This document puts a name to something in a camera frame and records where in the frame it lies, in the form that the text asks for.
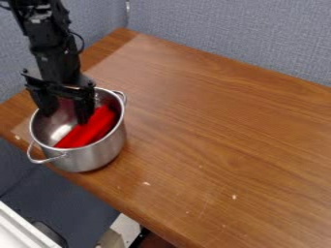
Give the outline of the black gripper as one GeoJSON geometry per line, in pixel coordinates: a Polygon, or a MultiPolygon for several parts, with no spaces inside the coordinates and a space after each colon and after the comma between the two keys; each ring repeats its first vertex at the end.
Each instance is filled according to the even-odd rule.
{"type": "Polygon", "coordinates": [[[73,101],[78,124],[85,124],[94,112],[94,83],[79,70],[75,47],[33,47],[34,69],[23,69],[25,87],[41,114],[49,117],[58,108],[58,98],[73,101]]]}

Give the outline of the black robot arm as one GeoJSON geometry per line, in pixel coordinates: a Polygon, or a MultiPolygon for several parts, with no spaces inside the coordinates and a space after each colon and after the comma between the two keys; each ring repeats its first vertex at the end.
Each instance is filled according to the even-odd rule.
{"type": "Polygon", "coordinates": [[[79,70],[79,53],[70,31],[67,10],[61,0],[0,0],[0,8],[9,11],[27,38],[29,52],[37,69],[21,70],[25,88],[41,114],[51,116],[59,107],[59,98],[73,103],[78,124],[85,124],[94,112],[94,87],[79,70]]]}

